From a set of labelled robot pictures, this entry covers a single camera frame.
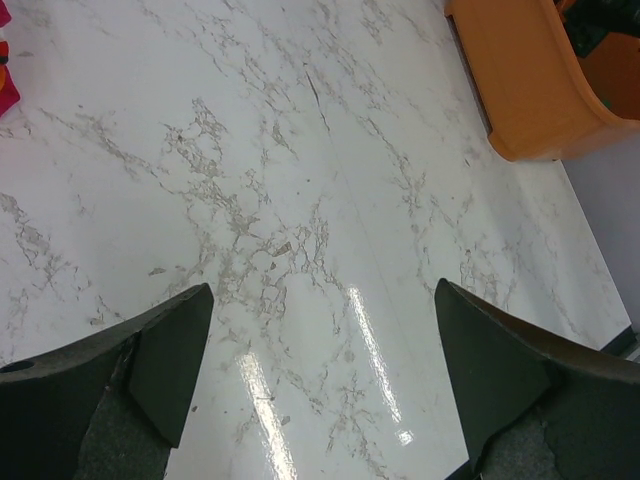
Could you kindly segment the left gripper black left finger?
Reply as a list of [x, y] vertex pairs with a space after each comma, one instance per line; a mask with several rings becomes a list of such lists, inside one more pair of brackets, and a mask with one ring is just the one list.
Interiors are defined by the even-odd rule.
[[200, 284], [1, 369], [4, 479], [162, 479], [178, 448], [214, 297]]

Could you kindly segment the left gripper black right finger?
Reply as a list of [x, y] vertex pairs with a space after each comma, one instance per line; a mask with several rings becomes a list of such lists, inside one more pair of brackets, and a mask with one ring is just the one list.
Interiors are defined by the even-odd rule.
[[639, 364], [440, 279], [438, 329], [468, 455], [454, 479], [636, 479]]

